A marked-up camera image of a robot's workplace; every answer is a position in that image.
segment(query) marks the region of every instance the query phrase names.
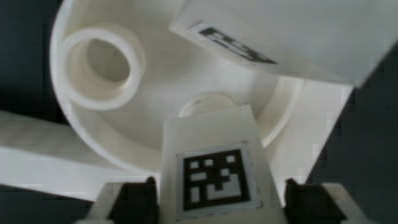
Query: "curved edge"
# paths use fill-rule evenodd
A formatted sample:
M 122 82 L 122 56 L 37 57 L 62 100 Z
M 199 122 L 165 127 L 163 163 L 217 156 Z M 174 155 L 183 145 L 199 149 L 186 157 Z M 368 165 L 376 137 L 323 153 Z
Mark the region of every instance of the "curved edge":
M 137 148 L 153 151 L 151 153 L 151 160 L 156 160 L 156 162 L 153 162 L 151 164 L 145 164 L 147 169 L 142 168 L 140 166 L 131 165 L 131 161 L 122 161 L 121 158 L 117 156 L 113 156 L 108 153 L 108 150 L 105 149 L 105 147 L 97 144 L 97 142 L 94 141 L 92 136 L 87 133 L 87 130 L 81 127 L 81 120 L 76 117 L 76 106 L 73 105 L 73 103 L 67 100 L 67 97 L 64 96 L 64 93 L 60 91 L 58 88 L 58 79 L 57 79 L 57 54 L 58 54 L 58 46 L 60 46 L 60 41 L 62 41 L 62 37 L 65 36 L 65 28 L 67 28 L 67 20 L 64 18 L 69 18 L 71 15 L 71 10 L 76 7 L 76 0 L 65 0 L 62 5 L 60 5 L 60 9 L 58 9 L 58 15 L 57 15 L 57 19 L 55 19 L 55 24 L 53 24 L 53 31 L 51 31 L 51 42 L 49 42 L 49 69 L 51 69 L 51 83 L 53 83 L 53 89 L 55 89 L 55 96 L 58 99 L 58 104 L 60 104 L 60 108 L 62 108 L 62 112 L 65 114 L 65 118 L 67 121 L 71 123 L 73 129 L 78 133 L 78 136 L 85 142 L 85 144 L 89 145 L 89 147 L 92 148 L 92 150 L 96 151 L 96 153 L 103 156 L 103 158 L 129 172 L 133 173 L 144 173 L 147 175 L 158 175 L 160 174 L 160 151 L 156 151 L 154 149 L 144 147 L 142 145 L 138 145 L 137 143 Z M 106 133 L 108 136 L 117 136 L 117 133 Z M 131 142 L 128 142 L 126 140 L 122 140 L 124 138 L 119 136 L 119 144 L 124 142 L 128 144 L 131 144 Z
M 62 6 L 60 6 L 58 16 L 57 16 L 55 25 L 53 25 L 53 32 L 51 32 L 49 62 L 57 61 L 57 50 L 58 50 L 58 45 L 60 45 L 60 39 L 64 37 L 65 31 L 67 31 L 67 26 L 71 23 L 71 21 L 67 23 L 67 20 L 64 18 L 65 17 L 69 18 L 71 11 L 76 8 L 76 3 L 78 3 L 76 0 L 65 0 L 62 3 Z M 108 136 L 113 136 L 119 139 L 119 144 L 124 142 L 124 146 L 121 147 L 119 150 L 128 152 L 128 154 L 131 154 L 131 155 L 151 154 L 153 158 L 149 158 L 149 160 L 156 160 L 158 162 L 153 162 L 151 164 L 145 163 L 142 166 L 145 168 L 142 168 L 140 166 L 133 165 L 133 164 L 142 164 L 140 159 L 135 158 L 133 160 L 126 160 L 126 158 L 117 157 L 112 153 L 108 153 L 108 150 L 99 145 L 99 143 L 94 141 L 92 134 L 89 134 L 89 131 L 85 130 L 85 128 L 81 126 L 81 119 L 76 116 L 78 107 L 76 107 L 76 105 L 73 105 L 71 101 L 67 100 L 67 97 L 64 96 L 64 93 L 58 88 L 57 75 L 55 75 L 57 69 L 58 69 L 57 63 L 49 63 L 49 67 L 51 67 L 51 82 L 53 82 L 53 87 L 55 87 L 55 95 L 57 95 L 57 99 L 58 99 L 60 108 L 62 108 L 73 129 L 78 133 L 80 138 L 83 139 L 83 142 L 87 143 L 87 145 L 92 148 L 92 150 L 96 151 L 96 153 L 103 156 L 103 158 L 108 159 L 108 161 L 122 169 L 126 169 L 133 173 L 145 173 L 147 175 L 156 176 L 160 174 L 160 158 L 161 158 L 160 151 L 154 150 L 153 148 L 142 146 L 138 143 L 128 141 L 128 139 L 121 136 L 121 134 L 115 133 L 115 131 L 113 131 L 112 127 L 108 126 L 108 124 L 105 123 L 105 121 L 99 120 L 103 125 L 110 127 L 108 130 L 112 130 L 106 132 Z M 282 128 L 286 126 L 286 123 L 288 123 L 288 120 L 289 120 L 289 117 L 293 114 L 293 109 L 295 109 L 298 96 L 300 96 L 300 92 L 302 92 L 302 87 L 304 87 L 304 80 L 288 78 L 288 77 L 280 77 L 277 88 L 275 88 L 272 99 L 270 99 L 270 103 L 268 103 L 263 113 L 257 117 L 259 133 L 263 136 L 263 138 L 261 138 L 263 147 L 268 146 L 268 144 L 270 144 L 273 138 L 277 137 L 277 135 L 282 131 Z M 284 103 L 286 106 L 282 109 L 284 113 L 279 114 L 279 111 L 280 111 L 280 103 L 279 102 L 286 102 L 286 100 L 288 100 L 288 103 Z M 137 153 L 131 152 L 133 146 L 137 147 L 137 149 L 147 150 L 153 153 L 142 153 L 142 150 L 137 150 L 137 149 L 135 149 Z
M 257 127 L 263 136 L 261 143 L 264 148 L 288 124 L 289 117 L 295 111 L 295 105 L 298 102 L 304 84 L 304 79 L 280 77 L 270 102 L 266 104 L 263 113 L 257 116 Z

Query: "circular hole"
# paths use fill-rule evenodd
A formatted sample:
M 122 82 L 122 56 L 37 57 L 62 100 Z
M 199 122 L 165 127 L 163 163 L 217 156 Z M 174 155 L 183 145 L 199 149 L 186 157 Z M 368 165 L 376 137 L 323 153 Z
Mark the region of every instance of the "circular hole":
M 94 74 L 105 81 L 126 80 L 129 74 L 126 57 L 115 46 L 97 39 L 89 43 L 87 63 Z

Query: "white plastic part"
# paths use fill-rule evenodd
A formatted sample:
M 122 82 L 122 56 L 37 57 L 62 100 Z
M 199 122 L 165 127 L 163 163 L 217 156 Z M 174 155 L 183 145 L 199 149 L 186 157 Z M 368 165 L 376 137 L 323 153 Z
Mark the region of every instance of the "white plastic part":
M 341 224 L 376 224 L 366 217 L 366 214 L 359 208 L 343 185 L 330 183 L 325 183 L 321 185 L 346 216 L 346 220 L 343 220 Z
M 89 54 L 89 49 L 105 48 L 99 41 L 108 43 L 122 53 L 128 68 L 112 67 L 106 79 L 92 69 L 89 61 L 117 63 L 112 52 Z M 145 68 L 144 49 L 131 31 L 117 24 L 101 23 L 78 30 L 64 39 L 58 50 L 58 73 L 65 95 L 76 104 L 92 110 L 112 110 L 131 100 Z M 128 73 L 121 80 L 115 76 Z
M 218 206 L 206 205 L 197 209 L 193 214 L 185 210 L 181 217 L 177 201 L 181 201 L 183 190 L 186 189 L 183 189 L 185 186 L 181 186 L 183 183 L 177 180 L 181 180 L 179 175 L 186 175 L 185 172 L 188 172 L 188 169 L 181 170 L 181 159 L 192 158 L 192 156 L 202 156 L 208 153 L 234 151 L 238 148 L 247 153 L 247 157 L 241 153 L 243 164 L 248 165 L 245 171 L 248 169 L 250 173 L 247 175 L 247 182 L 250 182 L 247 188 L 250 189 L 250 186 L 256 186 L 254 189 L 257 190 L 257 195 L 256 193 L 250 193 L 252 197 L 247 201 L 241 200 L 236 203 L 222 203 Z M 220 165 L 222 168 L 225 168 L 227 165 L 217 161 L 217 167 L 211 168 L 211 171 L 213 169 L 222 169 Z M 264 221 L 273 224 L 286 224 L 266 155 L 263 153 L 257 137 L 256 120 L 248 106 L 224 109 L 217 112 L 172 119 L 165 122 L 160 214 L 161 224 L 241 224 L 247 222 L 256 224 L 264 223 Z
M 360 86 L 398 41 L 396 18 L 396 0 L 190 0 L 170 27 L 252 70 Z
M 236 104 L 250 104 L 266 116 L 277 135 L 293 113 L 302 79 L 257 74 L 215 57 L 169 31 L 181 1 L 65 0 L 51 37 L 51 76 L 60 107 L 71 126 L 94 151 L 131 172 L 160 172 L 161 124 L 177 117 L 186 99 L 202 92 L 225 93 Z M 135 33 L 145 50 L 147 67 L 140 88 L 124 107 L 92 111 L 65 95 L 58 76 L 58 50 L 65 37 L 103 21 L 121 24 Z
M 94 201 L 106 183 L 144 182 L 85 145 L 69 126 L 0 111 L 0 183 Z
M 231 97 L 220 93 L 202 93 L 186 102 L 179 117 L 188 117 L 236 106 Z

